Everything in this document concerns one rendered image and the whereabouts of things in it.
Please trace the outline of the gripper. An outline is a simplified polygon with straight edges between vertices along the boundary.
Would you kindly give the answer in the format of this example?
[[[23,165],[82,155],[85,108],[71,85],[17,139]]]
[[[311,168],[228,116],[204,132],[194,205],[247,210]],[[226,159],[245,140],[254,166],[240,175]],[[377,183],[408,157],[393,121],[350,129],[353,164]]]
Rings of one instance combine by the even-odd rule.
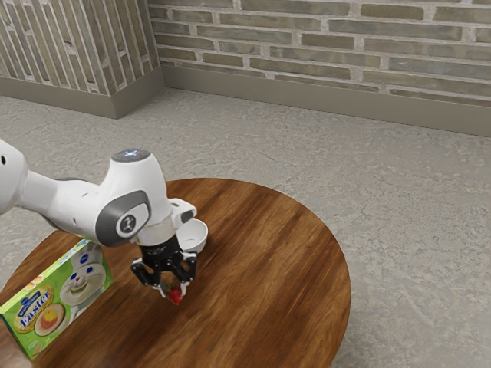
[[[181,294],[186,294],[189,284],[196,278],[196,252],[180,252],[177,237],[171,237],[158,245],[141,245],[140,251],[142,259],[135,258],[130,270],[142,285],[151,286],[165,297],[160,273],[168,271],[171,273],[168,284],[179,286]],[[151,268],[153,273],[150,273],[145,265]]]

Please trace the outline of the red strawberry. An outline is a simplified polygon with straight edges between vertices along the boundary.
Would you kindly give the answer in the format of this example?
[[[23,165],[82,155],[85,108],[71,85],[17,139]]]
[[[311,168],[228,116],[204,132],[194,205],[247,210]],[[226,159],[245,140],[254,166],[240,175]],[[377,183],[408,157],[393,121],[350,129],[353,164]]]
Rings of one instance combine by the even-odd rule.
[[[183,300],[183,289],[181,283],[165,284],[164,291],[166,297],[175,305],[179,305]]]

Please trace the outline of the white bowl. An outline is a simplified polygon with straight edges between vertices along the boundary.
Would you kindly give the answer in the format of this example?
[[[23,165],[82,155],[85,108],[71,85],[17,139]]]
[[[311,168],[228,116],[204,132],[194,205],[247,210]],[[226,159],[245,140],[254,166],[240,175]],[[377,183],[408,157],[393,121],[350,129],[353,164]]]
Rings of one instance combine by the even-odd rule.
[[[185,252],[200,253],[208,238],[208,227],[199,219],[193,218],[176,231],[180,247]]]

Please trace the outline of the green cookie box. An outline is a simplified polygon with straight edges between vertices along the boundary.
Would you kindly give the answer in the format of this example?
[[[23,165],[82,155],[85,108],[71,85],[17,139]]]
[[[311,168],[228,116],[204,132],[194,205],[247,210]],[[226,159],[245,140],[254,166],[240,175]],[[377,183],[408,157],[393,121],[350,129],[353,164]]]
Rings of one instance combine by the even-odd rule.
[[[114,282],[102,247],[82,240],[0,306],[0,318],[33,360]]]

